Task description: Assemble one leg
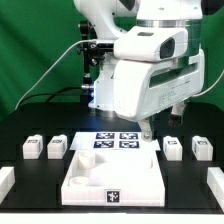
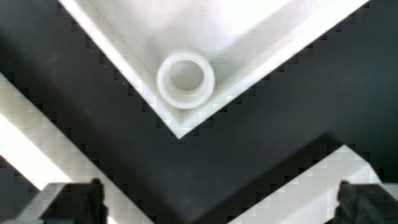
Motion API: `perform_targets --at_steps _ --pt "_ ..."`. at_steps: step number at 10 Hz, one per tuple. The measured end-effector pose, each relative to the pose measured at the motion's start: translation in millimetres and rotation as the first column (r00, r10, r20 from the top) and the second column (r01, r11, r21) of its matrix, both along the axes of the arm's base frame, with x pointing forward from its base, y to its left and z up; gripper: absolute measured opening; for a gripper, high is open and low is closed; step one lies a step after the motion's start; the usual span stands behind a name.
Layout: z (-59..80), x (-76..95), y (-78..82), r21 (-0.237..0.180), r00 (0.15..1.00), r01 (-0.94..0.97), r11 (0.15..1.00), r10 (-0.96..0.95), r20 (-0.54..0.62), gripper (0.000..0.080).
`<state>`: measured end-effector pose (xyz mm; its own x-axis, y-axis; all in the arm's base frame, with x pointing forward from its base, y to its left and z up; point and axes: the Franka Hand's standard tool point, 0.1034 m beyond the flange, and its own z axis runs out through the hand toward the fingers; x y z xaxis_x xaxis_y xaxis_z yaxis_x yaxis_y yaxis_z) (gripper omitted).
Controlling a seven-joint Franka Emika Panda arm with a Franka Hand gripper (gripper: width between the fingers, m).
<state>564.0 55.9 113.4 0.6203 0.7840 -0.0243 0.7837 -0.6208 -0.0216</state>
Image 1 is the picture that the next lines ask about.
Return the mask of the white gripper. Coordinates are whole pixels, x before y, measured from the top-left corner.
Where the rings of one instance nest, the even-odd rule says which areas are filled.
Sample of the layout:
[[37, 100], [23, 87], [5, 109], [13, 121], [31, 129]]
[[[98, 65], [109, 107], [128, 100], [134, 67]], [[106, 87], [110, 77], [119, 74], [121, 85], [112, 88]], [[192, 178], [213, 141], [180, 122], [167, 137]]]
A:
[[141, 138], [152, 141], [148, 119], [171, 106], [168, 124], [182, 125], [184, 101], [201, 91], [204, 84], [204, 52], [189, 58], [189, 65], [173, 69], [172, 60], [159, 63], [120, 60], [114, 71], [114, 110], [126, 120], [139, 122]]

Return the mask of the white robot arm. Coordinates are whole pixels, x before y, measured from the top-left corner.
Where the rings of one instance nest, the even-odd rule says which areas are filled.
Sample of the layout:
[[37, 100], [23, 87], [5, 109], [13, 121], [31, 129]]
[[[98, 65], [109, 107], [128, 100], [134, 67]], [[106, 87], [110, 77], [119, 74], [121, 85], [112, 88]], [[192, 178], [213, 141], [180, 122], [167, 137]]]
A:
[[145, 141], [153, 139], [152, 117], [167, 108], [179, 125], [204, 84], [202, 18], [224, 0], [73, 2], [96, 33], [86, 50], [86, 61], [100, 66], [89, 107], [138, 123]]

